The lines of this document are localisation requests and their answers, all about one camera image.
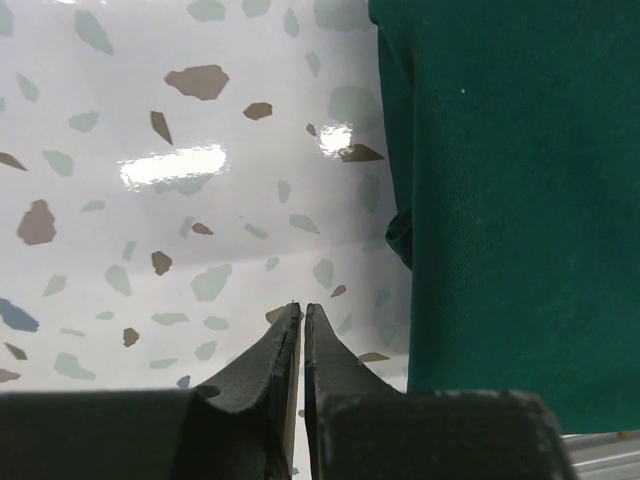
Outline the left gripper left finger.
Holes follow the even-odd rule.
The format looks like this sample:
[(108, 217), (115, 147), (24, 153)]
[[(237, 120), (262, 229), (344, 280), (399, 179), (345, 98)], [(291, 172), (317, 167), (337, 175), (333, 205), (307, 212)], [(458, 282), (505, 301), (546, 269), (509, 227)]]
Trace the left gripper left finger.
[(290, 478), (300, 323), (190, 389), (2, 394), (2, 478)]

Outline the green surgical cloth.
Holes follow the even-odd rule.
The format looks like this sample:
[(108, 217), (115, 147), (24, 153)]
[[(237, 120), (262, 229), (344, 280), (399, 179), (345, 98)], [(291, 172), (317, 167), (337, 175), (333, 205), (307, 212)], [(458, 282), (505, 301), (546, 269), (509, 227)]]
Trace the green surgical cloth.
[(373, 1), (408, 388), (639, 426), (639, 5)]

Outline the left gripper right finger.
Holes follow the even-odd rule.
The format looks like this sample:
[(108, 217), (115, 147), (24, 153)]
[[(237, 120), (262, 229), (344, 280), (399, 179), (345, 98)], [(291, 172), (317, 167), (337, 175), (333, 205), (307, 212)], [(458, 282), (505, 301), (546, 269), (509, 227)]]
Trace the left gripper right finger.
[(305, 425), (315, 479), (572, 479), (553, 414), (520, 391), (401, 393), (305, 314)]

